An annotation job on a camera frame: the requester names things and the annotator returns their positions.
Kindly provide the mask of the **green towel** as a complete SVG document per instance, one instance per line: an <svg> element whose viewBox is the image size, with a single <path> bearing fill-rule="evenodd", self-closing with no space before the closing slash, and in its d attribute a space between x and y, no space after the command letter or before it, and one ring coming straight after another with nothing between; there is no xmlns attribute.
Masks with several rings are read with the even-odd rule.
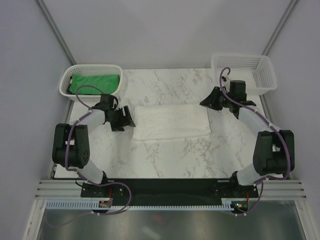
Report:
<svg viewBox="0 0 320 240"><path fill-rule="evenodd" d="M113 94L120 83L120 76L118 74L103 74L103 75L81 75L73 73L71 75L72 84L70 90L73 95L76 94L78 88L78 95L101 95Z"/></svg>

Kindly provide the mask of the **white towel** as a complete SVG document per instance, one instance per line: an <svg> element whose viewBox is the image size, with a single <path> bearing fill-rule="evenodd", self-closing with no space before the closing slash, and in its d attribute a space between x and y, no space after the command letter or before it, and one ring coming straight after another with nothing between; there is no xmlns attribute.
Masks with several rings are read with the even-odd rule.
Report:
<svg viewBox="0 0 320 240"><path fill-rule="evenodd" d="M207 109L197 104L137 106L136 141L207 137L211 133Z"/></svg>

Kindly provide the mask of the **dark blue towel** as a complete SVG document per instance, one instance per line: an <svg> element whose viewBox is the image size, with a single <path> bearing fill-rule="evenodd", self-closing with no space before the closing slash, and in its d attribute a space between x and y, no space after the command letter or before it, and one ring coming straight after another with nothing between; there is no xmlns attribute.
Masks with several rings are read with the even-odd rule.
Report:
<svg viewBox="0 0 320 240"><path fill-rule="evenodd" d="M68 87L67 87L67 89L66 89L66 93L67 93L68 95L73 95L73 93L72 93L72 91L71 91L72 78L70 78L69 80L70 80L70 82L69 82Z"/></svg>

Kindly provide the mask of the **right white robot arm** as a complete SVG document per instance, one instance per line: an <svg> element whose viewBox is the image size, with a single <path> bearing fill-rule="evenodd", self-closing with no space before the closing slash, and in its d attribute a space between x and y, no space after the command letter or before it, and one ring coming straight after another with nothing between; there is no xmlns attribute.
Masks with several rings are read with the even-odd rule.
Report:
<svg viewBox="0 0 320 240"><path fill-rule="evenodd" d="M230 178L229 193L241 197L247 186L259 184L263 180L285 180L295 168L295 136L291 130L283 130L273 125L247 99L246 83L232 80L229 88L216 86L200 102L200 106L221 111L229 109L236 119L244 123L256 137L252 164L236 171Z"/></svg>

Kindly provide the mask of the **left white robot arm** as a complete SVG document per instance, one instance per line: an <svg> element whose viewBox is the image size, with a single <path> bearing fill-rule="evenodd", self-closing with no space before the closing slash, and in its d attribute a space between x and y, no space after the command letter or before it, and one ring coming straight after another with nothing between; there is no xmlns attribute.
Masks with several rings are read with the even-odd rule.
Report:
<svg viewBox="0 0 320 240"><path fill-rule="evenodd" d="M92 191L98 197L105 197L110 186L107 174L91 160L89 134L106 123L113 132L123 132L127 126L134 128L129 107L118 105L117 97L101 94L100 101L89 106L83 116L72 123L59 123L54 130L52 161L92 184Z"/></svg>

